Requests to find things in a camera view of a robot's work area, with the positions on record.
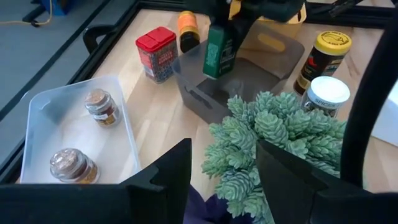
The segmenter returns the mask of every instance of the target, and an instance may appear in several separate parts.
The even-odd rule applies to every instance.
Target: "white spice container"
[[[303,95],[301,107],[304,111],[320,109],[335,118],[338,110],[350,96],[348,86],[337,78],[317,77]]]

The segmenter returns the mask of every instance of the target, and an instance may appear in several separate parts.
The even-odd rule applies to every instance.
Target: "green bottle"
[[[233,36],[228,27],[211,25],[209,28],[203,73],[217,79],[234,67],[236,52],[233,51]]]

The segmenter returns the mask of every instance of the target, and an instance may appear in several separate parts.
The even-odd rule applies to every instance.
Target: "jar lid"
[[[86,96],[85,105],[86,106],[99,106],[108,100],[108,92],[102,89],[94,89],[89,92]]]
[[[82,152],[78,149],[62,149],[50,159],[50,170],[55,176],[67,174],[75,169],[82,161]]]
[[[343,55],[351,48],[349,36],[338,31],[324,31],[318,35],[315,48],[326,54]]]
[[[307,92],[316,105],[326,109],[338,109],[350,96],[348,86],[337,78],[316,77]]]

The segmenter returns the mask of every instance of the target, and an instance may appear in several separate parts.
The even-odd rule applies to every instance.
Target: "translucent gray bin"
[[[207,123],[220,123],[230,114],[228,98],[239,95],[253,101],[259,91],[278,94],[304,53],[302,44],[267,27],[253,24],[244,41],[259,50],[240,49],[234,69],[217,80],[206,77],[203,62],[206,41],[179,56],[172,65],[183,103]],[[272,45],[265,44],[264,38]]]

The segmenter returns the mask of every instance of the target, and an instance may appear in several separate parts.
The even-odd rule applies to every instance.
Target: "white lid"
[[[348,100],[349,94],[345,83],[326,76],[314,78],[307,92],[312,102],[326,109],[338,109]]]

